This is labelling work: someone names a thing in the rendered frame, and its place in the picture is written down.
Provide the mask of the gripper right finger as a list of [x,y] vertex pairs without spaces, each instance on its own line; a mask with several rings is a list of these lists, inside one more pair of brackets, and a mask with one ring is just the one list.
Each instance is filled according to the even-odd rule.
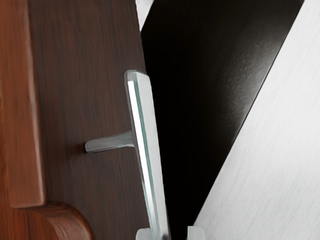
[[188,226],[187,240],[206,240],[206,231],[199,226]]

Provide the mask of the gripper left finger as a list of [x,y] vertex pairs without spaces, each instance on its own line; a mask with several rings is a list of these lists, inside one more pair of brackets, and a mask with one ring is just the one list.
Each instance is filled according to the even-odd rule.
[[150,228],[141,228],[137,231],[135,240],[152,240],[152,233]]

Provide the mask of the brown wooden drawer cabinet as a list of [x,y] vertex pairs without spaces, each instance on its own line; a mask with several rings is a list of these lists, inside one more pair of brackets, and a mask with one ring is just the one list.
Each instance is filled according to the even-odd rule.
[[0,0],[0,240],[169,240],[136,0]]

